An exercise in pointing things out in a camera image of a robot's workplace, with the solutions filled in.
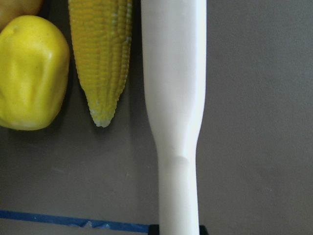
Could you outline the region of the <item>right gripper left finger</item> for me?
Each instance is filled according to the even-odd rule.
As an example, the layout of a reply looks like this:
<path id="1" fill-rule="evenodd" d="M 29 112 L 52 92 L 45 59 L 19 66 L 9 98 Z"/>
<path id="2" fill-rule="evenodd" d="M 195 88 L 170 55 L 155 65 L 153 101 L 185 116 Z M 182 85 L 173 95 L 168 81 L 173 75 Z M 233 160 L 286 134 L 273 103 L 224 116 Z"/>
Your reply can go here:
<path id="1" fill-rule="evenodd" d="M 158 224 L 149 225 L 148 235 L 159 235 L 159 225 Z"/>

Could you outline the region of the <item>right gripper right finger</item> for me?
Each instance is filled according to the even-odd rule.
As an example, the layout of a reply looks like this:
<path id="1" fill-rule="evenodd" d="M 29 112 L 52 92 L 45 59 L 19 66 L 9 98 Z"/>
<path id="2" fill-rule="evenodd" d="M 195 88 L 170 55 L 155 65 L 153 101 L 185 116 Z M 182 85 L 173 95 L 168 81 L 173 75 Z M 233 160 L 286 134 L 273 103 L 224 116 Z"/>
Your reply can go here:
<path id="1" fill-rule="evenodd" d="M 199 226 L 200 235 L 209 235 L 207 228 L 204 225 Z"/>

